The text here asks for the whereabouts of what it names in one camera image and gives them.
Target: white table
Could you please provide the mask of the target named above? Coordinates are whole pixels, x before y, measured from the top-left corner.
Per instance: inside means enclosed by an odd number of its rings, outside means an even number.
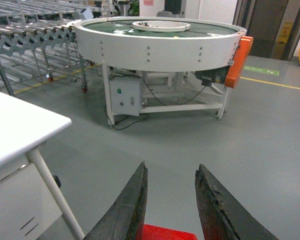
[[[37,239],[61,215],[85,237],[37,148],[71,123],[0,92],[0,240]]]

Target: motor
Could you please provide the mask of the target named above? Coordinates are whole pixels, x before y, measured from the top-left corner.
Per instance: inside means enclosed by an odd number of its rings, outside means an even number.
[[[212,83],[225,84],[230,66],[223,66],[215,69],[195,71],[195,77],[202,81],[202,86],[211,86]]]

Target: white circular rim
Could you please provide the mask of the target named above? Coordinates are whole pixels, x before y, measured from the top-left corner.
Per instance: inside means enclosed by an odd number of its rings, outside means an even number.
[[[186,30],[189,30],[191,25],[189,23],[181,22],[181,21],[146,20],[146,21],[135,21],[132,23],[132,27],[134,29],[138,29],[141,31],[176,33],[176,32],[184,32]]]
[[[233,29],[237,32],[229,35],[219,35],[219,36],[198,36],[198,37],[158,37],[158,36],[135,36],[135,35],[127,35],[127,34],[120,34],[121,37],[124,38],[137,38],[137,39],[170,39],[172,41],[176,40],[205,40],[205,39],[223,39],[223,38],[231,38],[236,37],[238,35],[245,35],[247,30],[241,26],[236,26],[228,23],[222,22],[214,22],[214,21],[205,21],[205,20],[195,20],[189,18],[171,18],[171,17],[146,17],[146,16],[117,16],[117,17],[106,17],[106,18],[98,18],[98,19],[90,19],[90,20],[83,20],[76,23],[74,26],[76,29],[90,32],[90,33],[98,33],[102,35],[109,35],[109,36],[118,36],[118,33],[108,33],[103,31],[91,30],[86,28],[86,25],[96,24],[96,23],[104,23],[104,22],[115,22],[121,20],[136,20],[136,21],[150,21],[150,20],[163,20],[163,21],[176,21],[176,22],[186,22],[186,23],[198,23],[198,24],[209,24],[215,25],[220,27],[225,27],[229,29]]]

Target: electrical cable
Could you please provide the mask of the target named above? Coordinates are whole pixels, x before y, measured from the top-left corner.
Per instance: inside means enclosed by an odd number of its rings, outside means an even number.
[[[198,96],[200,93],[202,93],[202,91],[203,91],[205,88],[206,88],[206,86],[204,86],[204,88],[202,88],[201,91],[199,91],[193,98],[191,98],[190,100],[188,100],[188,101],[182,103],[181,105],[185,105],[185,104],[191,102],[193,99],[195,99],[196,96]]]
[[[113,124],[113,123],[111,122],[109,116],[108,116],[108,113],[107,113],[107,105],[104,106],[104,113],[105,113],[106,117],[108,118],[111,127],[113,127],[113,129],[114,129],[114,130],[117,130],[117,131],[127,129],[127,128],[130,127],[131,125],[136,124],[136,123],[141,123],[141,122],[143,122],[144,120],[146,120],[146,119],[149,118],[149,114],[141,113],[140,115],[145,116],[145,118],[143,118],[143,119],[141,119],[141,120],[138,120],[138,121],[134,121],[134,122],[130,123],[128,126],[125,126],[125,127],[122,127],[122,128],[117,128],[117,127],[115,127],[115,126],[116,126],[117,124],[119,124],[120,122],[122,122],[123,120],[129,118],[130,115],[124,117],[123,119],[121,119],[121,120],[119,120],[119,121],[115,121],[114,124]]]
[[[144,81],[144,84],[145,86],[149,89],[150,93],[152,94],[152,96],[160,103],[162,104],[163,106],[168,106],[167,104],[164,104],[163,102],[161,102],[155,95],[154,93],[152,92],[152,90],[149,88],[148,84],[146,83],[146,81],[143,79]],[[200,93],[202,93],[202,91],[206,88],[206,86],[204,86],[204,88],[202,88],[193,98],[191,98],[190,100],[188,101],[185,101],[184,103],[181,103],[181,104],[178,104],[178,105],[185,105],[189,102],[191,102],[193,99],[195,99],[196,96],[198,96]]]
[[[137,76],[137,75],[135,75],[135,74],[123,74],[123,75],[114,75],[112,78],[115,78],[115,77],[119,77],[119,78],[124,78],[124,77],[126,77],[126,76]],[[149,85],[146,83],[146,81],[144,80],[144,79],[142,79],[143,80],[143,82],[144,82],[144,84],[145,84],[145,86],[149,89],[149,91],[150,91],[150,93],[152,94],[152,96],[155,98],[155,100],[157,100],[160,104],[162,104],[163,106],[168,106],[167,104],[165,104],[165,103],[163,103],[163,102],[161,102],[156,96],[155,96],[155,94],[153,93],[153,90],[151,90],[150,89],[150,87],[149,87]],[[202,91],[204,90],[206,88],[206,86],[204,86],[193,98],[191,98],[190,100],[188,100],[188,101],[185,101],[185,102],[183,102],[183,103],[181,103],[181,104],[178,104],[178,105],[185,105],[185,104],[187,104],[187,103],[189,103],[189,102],[191,102],[193,99],[195,99],[196,98],[196,96],[198,96],[200,93],[202,93]]]

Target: control box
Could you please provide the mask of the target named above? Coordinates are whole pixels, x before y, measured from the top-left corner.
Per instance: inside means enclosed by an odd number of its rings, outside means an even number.
[[[109,81],[111,108],[115,114],[139,116],[143,99],[143,79],[139,76],[116,77]]]

